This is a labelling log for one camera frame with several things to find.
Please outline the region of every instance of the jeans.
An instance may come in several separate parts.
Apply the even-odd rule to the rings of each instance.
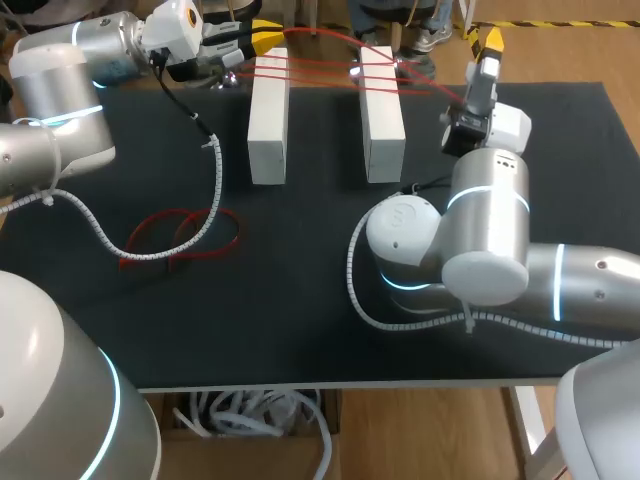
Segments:
[[[432,7],[434,2],[435,0],[418,0],[417,8]],[[347,0],[349,17],[351,17],[351,28],[356,33],[372,31],[376,26],[376,20],[363,12],[362,8],[360,8],[361,5],[375,8],[376,10],[392,10],[396,8],[411,10],[413,0]],[[439,30],[444,27],[451,18],[452,7],[453,0],[440,0],[435,15],[432,18],[424,20],[420,27],[430,30]]]
[[[429,30],[440,30],[444,28],[447,22],[451,21],[451,10],[453,9],[453,0],[440,0],[436,13],[433,17],[427,18],[422,22],[422,28],[428,28]]]

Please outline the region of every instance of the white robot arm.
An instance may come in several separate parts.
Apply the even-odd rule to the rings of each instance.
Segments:
[[[367,222],[393,299],[410,312],[460,302],[503,315],[639,329],[640,258],[602,247],[530,244],[529,178],[519,156],[531,120],[496,103],[503,45],[494,30],[467,69],[462,106],[447,112],[443,150],[460,158],[446,211],[396,196]]]

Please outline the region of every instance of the black cable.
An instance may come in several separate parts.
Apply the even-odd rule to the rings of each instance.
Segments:
[[[209,128],[209,126],[200,118],[200,116],[191,110],[184,102],[178,100],[175,94],[171,91],[169,87],[167,87],[164,80],[162,80],[162,75],[164,74],[165,66],[167,64],[167,58],[169,57],[168,52],[163,52],[159,54],[157,52],[152,52],[151,54],[151,70],[153,71],[153,75],[158,80],[162,91],[171,99],[171,101],[180,109],[182,112],[187,115],[191,120],[196,122],[196,125],[200,129],[200,131],[210,138],[213,135],[213,130]]]
[[[450,179],[451,179],[451,174],[449,173],[447,175],[442,175],[427,183],[412,183],[411,185],[407,185],[406,187],[401,188],[400,191],[405,195],[409,195],[409,194],[417,193],[421,190],[428,190],[430,188],[450,188],[451,183],[440,183]]]

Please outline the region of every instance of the black table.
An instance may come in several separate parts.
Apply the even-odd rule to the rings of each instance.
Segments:
[[[533,120],[523,156],[531,177],[532,241],[640,253],[640,162],[603,87],[501,85],[498,91],[502,102]],[[62,187],[86,202],[112,241],[123,246],[154,212],[208,207],[213,159],[201,151],[203,140],[192,122],[159,91],[101,95],[117,158]],[[242,224],[235,249],[180,262],[170,273],[165,262],[119,272],[117,259],[62,199],[53,209],[38,204],[11,214],[0,232],[0,268],[45,289],[137,387],[530,383],[559,377],[600,353],[488,323],[480,323],[473,336],[461,324],[397,334],[367,326],[346,292],[347,243],[361,215],[398,185],[365,181],[357,93],[292,89],[287,183],[274,187],[251,184],[247,94],[180,96],[220,138],[222,205]],[[446,103],[438,94],[402,97],[403,184],[451,171],[453,159],[438,148],[438,115]],[[442,208],[447,191],[426,196]],[[170,223],[158,227],[147,248],[169,246],[177,221]],[[220,216],[199,248],[219,246],[233,231]],[[362,242],[355,281],[372,316],[410,320],[384,295]],[[634,338],[632,332],[593,328],[565,331]]]

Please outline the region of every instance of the red cable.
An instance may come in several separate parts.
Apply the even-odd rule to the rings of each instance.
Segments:
[[[292,82],[298,83],[309,83],[311,85],[319,85],[321,87],[334,87],[334,88],[349,88],[351,90],[373,90],[375,92],[387,92],[387,93],[397,93],[398,95],[431,95],[432,92],[428,90],[393,90],[390,88],[376,88],[376,87],[360,87],[358,85],[349,85],[347,83],[335,83],[335,82],[319,82],[317,80],[307,80],[303,78],[287,78],[287,77],[277,77],[275,75],[261,75],[258,73],[236,73],[236,77],[247,77],[247,78],[273,78],[275,80],[290,80]]]
[[[325,70],[311,70],[308,68],[286,68],[286,67],[268,67],[264,65],[246,65],[245,68],[251,68],[254,70],[282,70],[285,72],[293,72],[293,73],[306,73],[308,75],[317,75],[319,77],[335,77],[343,74],[343,72],[327,72]],[[399,83],[424,83],[424,82],[416,82],[410,78],[389,78],[389,77],[372,77],[367,75],[354,75],[354,78],[369,78],[372,80],[387,80],[390,82],[399,82]]]
[[[129,235],[129,238],[127,239],[127,243],[124,246],[124,251],[130,252],[131,249],[133,248],[134,243],[138,239],[138,236],[142,233],[143,230],[149,228],[152,223],[155,223],[158,220],[162,220],[163,218],[166,218],[172,215],[184,215],[188,219],[190,214],[191,214],[191,211],[186,210],[184,208],[170,208],[168,210],[163,210],[161,212],[154,213],[153,215],[148,216],[142,222],[140,222],[138,226],[135,228],[135,230],[131,233],[131,235]],[[130,265],[132,263],[137,263],[137,262],[138,262],[137,260],[121,258],[118,261],[118,270],[122,270],[123,267],[126,267],[127,265]]]
[[[197,231],[198,228],[199,228],[198,219],[208,215],[209,211],[210,211],[209,208],[204,208],[202,210],[197,210],[197,211],[189,214],[189,216],[187,218],[185,218],[183,220],[183,222],[176,229],[176,232],[173,235],[173,243],[171,244],[171,247],[173,248],[173,247],[176,246],[176,243],[178,242],[179,235],[182,233],[184,228],[190,222],[195,224],[196,231]],[[218,209],[218,213],[222,213],[224,215],[227,215],[236,224],[238,232],[236,233],[236,236],[233,237],[233,240],[231,240],[226,245],[224,245],[224,246],[222,246],[220,248],[217,248],[215,250],[209,250],[209,251],[206,251],[206,252],[181,252],[181,253],[176,253],[175,255],[171,255],[169,257],[169,271],[171,271],[171,268],[172,268],[172,265],[173,265],[173,261],[176,260],[176,259],[179,259],[179,258],[182,258],[182,259],[198,259],[198,258],[219,257],[221,255],[226,254],[229,250],[231,250],[233,247],[235,247],[237,245],[238,240],[240,238],[240,231],[242,230],[241,227],[240,227],[240,220],[238,220],[238,217],[236,216],[235,213],[233,213],[231,210],[228,210],[226,208],[222,208],[222,207],[219,208]]]
[[[133,233],[129,236],[129,239],[127,240],[127,244],[125,245],[124,250],[127,252],[131,251],[131,248],[133,247],[135,241],[138,239],[142,231],[150,227],[152,223],[155,223],[159,220],[162,220],[163,218],[166,218],[172,215],[184,215],[186,218],[182,221],[182,223],[178,226],[176,232],[174,233],[173,243],[172,243],[172,247],[173,247],[175,246],[178,235],[182,232],[182,230],[184,230],[185,226],[188,223],[191,223],[195,227],[196,231],[198,230],[198,219],[204,215],[207,215],[209,213],[209,210],[210,209],[206,208],[203,210],[192,212],[190,210],[186,210],[183,208],[170,208],[168,210],[163,210],[161,212],[154,213],[153,215],[145,218],[135,228]],[[169,271],[171,271],[171,266],[172,266],[171,262],[173,261],[173,259],[176,259],[176,258],[198,259],[198,258],[205,258],[205,257],[217,257],[227,253],[231,248],[233,248],[238,243],[238,237],[240,236],[240,221],[238,220],[238,217],[231,210],[228,210],[222,207],[218,209],[218,213],[222,213],[224,215],[227,215],[228,217],[231,217],[233,222],[238,227],[238,233],[236,233],[236,236],[234,237],[234,239],[231,240],[228,244],[224,245],[223,247],[217,248],[215,250],[210,250],[205,252],[180,252],[180,253],[176,253],[175,255],[171,255],[170,257],[167,258],[167,262],[168,262],[167,266]],[[128,258],[121,258],[118,263],[118,270],[121,271],[123,267],[133,263],[142,263],[142,262],[138,260],[130,260]]]
[[[386,66],[395,65],[395,62],[384,62],[384,63],[330,62],[328,60],[312,60],[310,58],[281,57],[279,55],[268,55],[268,54],[261,55],[261,57],[275,58],[277,60],[288,60],[290,62],[298,62],[298,63],[312,63],[314,65],[325,65],[327,67],[361,67],[363,65],[386,65]],[[405,61],[405,63],[420,63],[420,62]]]
[[[341,39],[341,40],[343,40],[345,42],[353,43],[354,45],[358,45],[361,48],[368,48],[372,52],[375,52],[378,55],[380,55],[382,58],[385,58],[385,59],[389,60],[390,62],[394,62],[395,63],[395,60],[393,59],[393,57],[390,57],[390,56],[388,56],[388,55],[386,55],[384,53],[380,53],[375,48],[373,48],[371,45],[367,45],[366,43],[363,43],[360,40],[356,40],[355,38],[349,37],[348,35],[343,35],[342,33],[334,32],[334,31],[327,30],[327,29],[324,29],[324,28],[309,28],[309,27],[285,28],[283,30],[283,34],[286,35],[287,33],[320,33],[322,35],[329,35],[331,37],[339,38],[339,39]],[[440,90],[442,93],[445,93],[446,95],[449,95],[456,102],[463,103],[462,98],[460,98],[458,95],[453,93],[447,87],[445,87],[443,85],[440,85],[439,83],[434,82],[433,80],[431,80],[426,75],[423,75],[420,72],[418,72],[418,71],[414,70],[413,68],[411,68],[410,66],[405,65],[404,62],[398,62],[398,68],[401,68],[402,70],[404,70],[406,72],[409,72],[409,73],[415,75],[416,77],[425,80],[425,83],[428,83],[429,85],[433,85],[435,88]]]

